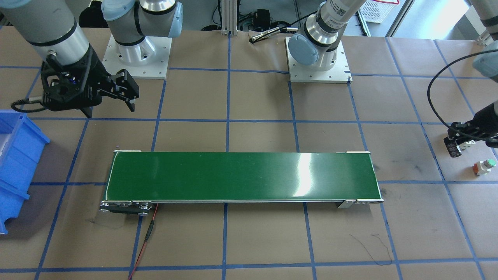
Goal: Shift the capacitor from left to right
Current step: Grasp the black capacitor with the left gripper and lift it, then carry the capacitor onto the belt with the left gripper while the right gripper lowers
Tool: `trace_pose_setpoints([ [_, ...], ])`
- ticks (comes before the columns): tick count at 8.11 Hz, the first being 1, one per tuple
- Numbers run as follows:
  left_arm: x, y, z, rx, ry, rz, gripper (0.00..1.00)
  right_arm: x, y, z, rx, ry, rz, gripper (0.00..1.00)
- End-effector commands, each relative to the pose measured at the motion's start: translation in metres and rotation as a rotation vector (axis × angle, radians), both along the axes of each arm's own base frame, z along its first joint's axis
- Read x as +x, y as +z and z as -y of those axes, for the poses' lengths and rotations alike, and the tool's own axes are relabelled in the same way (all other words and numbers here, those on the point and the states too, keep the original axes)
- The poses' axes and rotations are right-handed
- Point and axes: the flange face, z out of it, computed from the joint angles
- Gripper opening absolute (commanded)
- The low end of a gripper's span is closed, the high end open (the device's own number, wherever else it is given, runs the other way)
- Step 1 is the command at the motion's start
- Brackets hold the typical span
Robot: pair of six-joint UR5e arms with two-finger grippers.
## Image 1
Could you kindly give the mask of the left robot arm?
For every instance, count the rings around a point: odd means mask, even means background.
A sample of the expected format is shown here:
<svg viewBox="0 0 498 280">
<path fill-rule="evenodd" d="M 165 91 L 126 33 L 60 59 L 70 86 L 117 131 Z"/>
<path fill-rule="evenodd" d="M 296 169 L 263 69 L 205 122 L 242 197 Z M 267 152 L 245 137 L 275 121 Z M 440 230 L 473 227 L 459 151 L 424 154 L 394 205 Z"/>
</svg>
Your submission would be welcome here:
<svg viewBox="0 0 498 280">
<path fill-rule="evenodd" d="M 449 66 L 473 58 L 472 66 L 482 76 L 497 81 L 497 1 L 471 3 L 493 42 L 483 51 L 456 59 Z M 344 27 L 362 5 L 363 0 L 328 0 L 320 4 L 316 12 L 306 17 L 303 28 L 290 37 L 288 50 L 292 58 L 309 69 L 331 69 Z M 463 144 L 470 141 L 484 141 L 488 147 L 497 148 L 497 102 L 479 110 L 470 121 L 453 122 L 447 129 L 444 144 L 453 158 L 459 157 Z"/>
</svg>

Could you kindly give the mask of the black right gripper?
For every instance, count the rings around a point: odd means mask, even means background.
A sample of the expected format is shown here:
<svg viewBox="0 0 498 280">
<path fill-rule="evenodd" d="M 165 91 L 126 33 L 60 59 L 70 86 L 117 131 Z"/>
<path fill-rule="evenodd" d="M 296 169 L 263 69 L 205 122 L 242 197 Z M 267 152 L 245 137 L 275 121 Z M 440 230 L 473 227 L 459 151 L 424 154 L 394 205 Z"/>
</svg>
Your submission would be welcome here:
<svg viewBox="0 0 498 280">
<path fill-rule="evenodd" d="M 70 65 L 62 65 L 59 55 L 50 50 L 42 63 L 41 78 L 43 96 L 41 104 L 52 111 L 80 110 L 87 118 L 92 117 L 92 107 L 107 96 L 126 103 L 135 111 L 135 99 L 139 98 L 139 85 L 126 69 L 109 74 L 92 46 L 83 57 Z"/>
</svg>

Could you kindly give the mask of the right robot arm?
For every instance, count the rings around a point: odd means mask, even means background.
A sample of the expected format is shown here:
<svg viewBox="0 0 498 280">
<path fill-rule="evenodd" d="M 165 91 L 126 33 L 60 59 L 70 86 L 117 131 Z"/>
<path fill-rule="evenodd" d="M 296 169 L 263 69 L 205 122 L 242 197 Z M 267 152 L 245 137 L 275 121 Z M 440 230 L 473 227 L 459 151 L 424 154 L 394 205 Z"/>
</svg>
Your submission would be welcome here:
<svg viewBox="0 0 498 280">
<path fill-rule="evenodd" d="M 177 0 L 103 0 L 103 19 L 126 66 L 146 66 L 157 57 L 153 37 L 176 38 L 183 5 Z M 92 117 L 103 97 L 123 101 L 131 112 L 139 86 L 128 69 L 107 70 L 63 0 L 2 0 L 1 13 L 39 54 L 43 93 L 11 103 L 20 113 L 80 110 Z"/>
</svg>

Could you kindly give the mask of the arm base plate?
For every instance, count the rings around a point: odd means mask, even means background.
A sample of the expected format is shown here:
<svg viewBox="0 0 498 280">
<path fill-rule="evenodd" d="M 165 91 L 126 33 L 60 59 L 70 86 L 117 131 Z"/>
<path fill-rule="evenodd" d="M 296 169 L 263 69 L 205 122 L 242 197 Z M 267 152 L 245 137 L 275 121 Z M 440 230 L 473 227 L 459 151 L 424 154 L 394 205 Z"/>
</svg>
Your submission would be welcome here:
<svg viewBox="0 0 498 280">
<path fill-rule="evenodd" d="M 291 82 L 300 83 L 351 83 L 353 81 L 343 43 L 333 52 L 319 54 L 313 65 L 299 63 L 289 49 L 291 37 L 285 37 L 288 68 Z"/>
<path fill-rule="evenodd" d="M 167 78 L 172 39 L 145 37 L 135 46 L 121 46 L 111 35 L 103 65 L 110 74 L 126 69 L 135 79 Z"/>
</svg>

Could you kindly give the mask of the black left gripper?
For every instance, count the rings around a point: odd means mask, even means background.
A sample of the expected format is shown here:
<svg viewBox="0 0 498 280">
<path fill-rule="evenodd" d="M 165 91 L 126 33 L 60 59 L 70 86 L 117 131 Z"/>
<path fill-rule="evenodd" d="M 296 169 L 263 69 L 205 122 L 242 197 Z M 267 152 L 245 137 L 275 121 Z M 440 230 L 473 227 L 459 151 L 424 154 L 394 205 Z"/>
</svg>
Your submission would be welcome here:
<svg viewBox="0 0 498 280">
<path fill-rule="evenodd" d="M 491 103 L 479 110 L 471 119 L 465 123 L 453 122 L 448 129 L 448 138 L 454 139 L 459 145 L 459 151 L 463 152 L 475 145 L 476 138 L 485 138 L 488 147 L 497 148 L 498 132 L 498 101 Z"/>
</svg>

